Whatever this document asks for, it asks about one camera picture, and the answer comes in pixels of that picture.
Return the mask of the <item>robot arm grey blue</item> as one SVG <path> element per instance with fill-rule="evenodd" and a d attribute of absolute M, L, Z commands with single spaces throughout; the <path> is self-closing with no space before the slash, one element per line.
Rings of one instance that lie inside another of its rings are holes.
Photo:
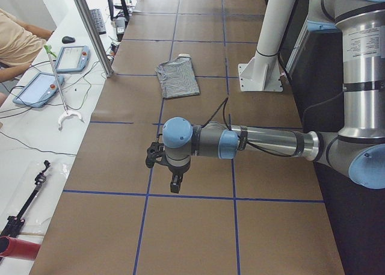
<path fill-rule="evenodd" d="M 192 156 L 232 159 L 247 146 L 303 157 L 366 188 L 384 188 L 384 0 L 309 0 L 308 29 L 342 32 L 343 128 L 302 133 L 169 119 L 162 143 L 147 151 L 146 164 L 168 167 L 171 192 L 179 192 Z"/>

